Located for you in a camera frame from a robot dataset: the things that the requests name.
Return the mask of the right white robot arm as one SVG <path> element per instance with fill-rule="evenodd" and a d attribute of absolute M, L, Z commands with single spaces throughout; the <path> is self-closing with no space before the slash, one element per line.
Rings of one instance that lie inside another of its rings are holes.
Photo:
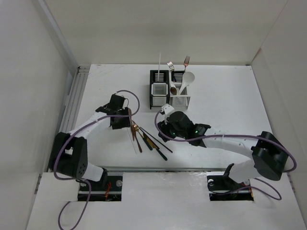
<path fill-rule="evenodd" d="M 259 177 L 279 181 L 287 172 L 288 159 L 293 162 L 292 170 L 297 167 L 291 153 L 270 132 L 263 131 L 258 136 L 226 134 L 210 125 L 193 123 L 182 111 L 160 111 L 160 114 L 164 119 L 155 120 L 154 125 L 163 141 L 187 142 L 192 146 L 222 149 L 248 158 L 245 162 L 228 165 L 222 177 L 226 188 L 232 189 Z"/>

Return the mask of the black chopstick long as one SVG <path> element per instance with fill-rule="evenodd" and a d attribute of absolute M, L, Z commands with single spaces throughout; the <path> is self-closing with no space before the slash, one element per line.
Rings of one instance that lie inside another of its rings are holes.
<path fill-rule="evenodd" d="M 145 129 L 143 129 L 142 127 L 140 127 L 141 131 L 145 132 L 146 134 L 148 134 L 151 138 L 153 138 L 155 141 L 157 141 L 161 146 L 163 146 L 165 149 L 167 149 L 169 152 L 173 153 L 173 151 L 168 148 L 166 145 L 164 145 L 162 142 L 160 142 L 158 139 L 156 139 L 153 135 L 151 135 L 148 131 L 146 131 Z"/>

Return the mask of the silver steel fork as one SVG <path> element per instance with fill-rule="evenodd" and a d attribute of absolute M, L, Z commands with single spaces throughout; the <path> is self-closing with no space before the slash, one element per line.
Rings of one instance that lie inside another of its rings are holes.
<path fill-rule="evenodd" d="M 175 70 L 175 66 L 174 66 L 174 64 L 172 63 L 172 61 L 167 62 L 167 65 L 168 65 L 170 71 L 174 71 L 174 70 Z"/>

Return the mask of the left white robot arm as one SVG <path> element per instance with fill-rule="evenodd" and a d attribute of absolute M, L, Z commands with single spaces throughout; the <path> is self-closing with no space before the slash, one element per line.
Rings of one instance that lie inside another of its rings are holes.
<path fill-rule="evenodd" d="M 125 98 L 113 94 L 109 103 L 100 106 L 81 126 L 68 133 L 59 132 L 53 143 L 48 167 L 59 180 L 91 181 L 96 190 L 107 186 L 106 169 L 88 161 L 89 145 L 108 128 L 122 129 L 130 126 L 129 109 Z"/>

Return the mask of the large white ceramic spoon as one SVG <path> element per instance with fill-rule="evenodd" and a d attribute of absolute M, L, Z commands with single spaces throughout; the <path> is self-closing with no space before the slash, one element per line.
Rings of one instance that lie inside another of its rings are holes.
<path fill-rule="evenodd" d="M 179 89 L 179 95 L 182 94 L 184 89 L 189 86 L 191 83 L 193 83 L 195 80 L 195 75 L 192 72 L 185 72 L 182 76 L 182 84 Z"/>

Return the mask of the copper rose-gold fork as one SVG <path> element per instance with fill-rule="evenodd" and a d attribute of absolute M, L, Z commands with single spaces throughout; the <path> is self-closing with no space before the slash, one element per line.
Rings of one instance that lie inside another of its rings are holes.
<path fill-rule="evenodd" d="M 190 56 L 186 56 L 184 60 L 184 72 L 186 72 L 186 68 L 189 65 Z"/>

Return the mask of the brown wooden spoon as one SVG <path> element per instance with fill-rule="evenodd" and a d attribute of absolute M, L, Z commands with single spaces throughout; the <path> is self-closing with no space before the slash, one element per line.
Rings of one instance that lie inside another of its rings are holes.
<path fill-rule="evenodd" d="M 176 87 L 171 87 L 171 88 L 170 88 L 170 93 L 171 93 L 172 95 L 177 95 L 177 88 L 176 88 Z"/>

